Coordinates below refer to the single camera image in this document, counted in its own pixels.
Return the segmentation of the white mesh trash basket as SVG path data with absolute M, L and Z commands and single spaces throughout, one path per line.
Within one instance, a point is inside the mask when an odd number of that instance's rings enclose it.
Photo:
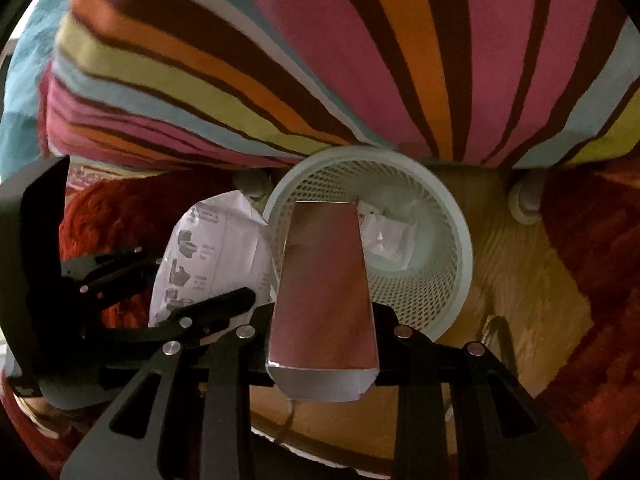
M 382 148 L 331 148 L 293 167 L 266 203 L 281 269 L 295 204 L 355 205 L 371 299 L 437 340 L 458 317 L 473 274 L 468 225 L 448 188 L 420 162 Z

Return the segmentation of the striped colourful bed sheet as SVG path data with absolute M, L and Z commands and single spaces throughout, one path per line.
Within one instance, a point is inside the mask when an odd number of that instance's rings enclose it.
M 286 167 L 332 146 L 537 168 L 639 149 L 620 0 L 40 0 L 1 173 Z

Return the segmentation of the white plastic tissue pack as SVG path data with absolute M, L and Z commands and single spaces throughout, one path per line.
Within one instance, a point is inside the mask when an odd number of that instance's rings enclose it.
M 158 268 L 149 326 L 172 312 L 246 287 L 255 307 L 269 304 L 274 289 L 270 229 L 240 191 L 194 204 L 171 232 Z

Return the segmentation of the crumpled white trash in basket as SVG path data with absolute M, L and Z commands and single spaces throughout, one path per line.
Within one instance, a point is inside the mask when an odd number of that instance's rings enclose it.
M 357 212 L 364 252 L 382 258 L 394 270 L 408 270 L 416 249 L 418 222 L 390 218 L 362 200 L 357 203 Z

